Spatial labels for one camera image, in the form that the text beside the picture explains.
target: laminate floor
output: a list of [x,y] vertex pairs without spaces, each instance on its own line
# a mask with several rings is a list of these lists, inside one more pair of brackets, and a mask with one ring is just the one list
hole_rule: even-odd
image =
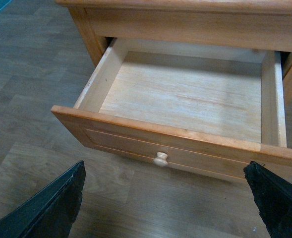
[[[269,237],[245,185],[84,148],[50,108],[72,107],[93,70],[66,8],[13,0],[0,12],[0,218],[84,160],[72,238]],[[292,102],[286,116],[292,148]]]

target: wooden floor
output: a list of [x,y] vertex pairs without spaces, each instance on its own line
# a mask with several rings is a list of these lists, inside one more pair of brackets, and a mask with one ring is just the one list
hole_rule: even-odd
[[[93,70],[66,8],[13,0],[1,11],[0,218],[84,160],[72,238],[269,237],[247,186],[79,144],[50,108],[72,107]],[[286,114],[292,148],[292,103]]]

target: cabinet top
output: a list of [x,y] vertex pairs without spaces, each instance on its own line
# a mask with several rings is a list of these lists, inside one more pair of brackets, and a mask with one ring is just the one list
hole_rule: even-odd
[[55,0],[63,6],[292,15],[292,0]]

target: drawer front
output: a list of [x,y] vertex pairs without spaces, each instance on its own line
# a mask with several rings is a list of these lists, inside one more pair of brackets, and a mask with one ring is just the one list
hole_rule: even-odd
[[244,162],[231,161],[142,140],[102,133],[90,129],[84,130],[95,146],[102,146],[141,156],[142,158],[149,158],[149,162],[152,162],[157,152],[164,152],[168,154],[168,166],[170,164],[175,164],[174,167],[176,165],[183,165],[232,177],[238,176],[241,179],[244,178],[243,168],[248,165]]
[[242,181],[250,161],[283,178],[292,175],[292,149],[61,106],[52,112],[86,147],[151,163],[165,152],[171,168],[230,181]]

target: wooden cabinet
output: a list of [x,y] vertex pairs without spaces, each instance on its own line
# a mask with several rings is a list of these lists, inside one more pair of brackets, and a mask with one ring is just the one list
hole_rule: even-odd
[[[114,9],[102,2],[59,1],[99,62],[73,108],[52,108],[84,146],[151,163],[162,152],[169,167],[226,180],[244,181],[251,160],[292,174],[274,51],[292,50],[283,35],[292,15],[258,12],[255,20],[256,13],[149,11],[148,1]],[[277,27],[282,16],[287,22]],[[235,18],[241,20],[233,29]],[[104,55],[102,36],[118,37]]]

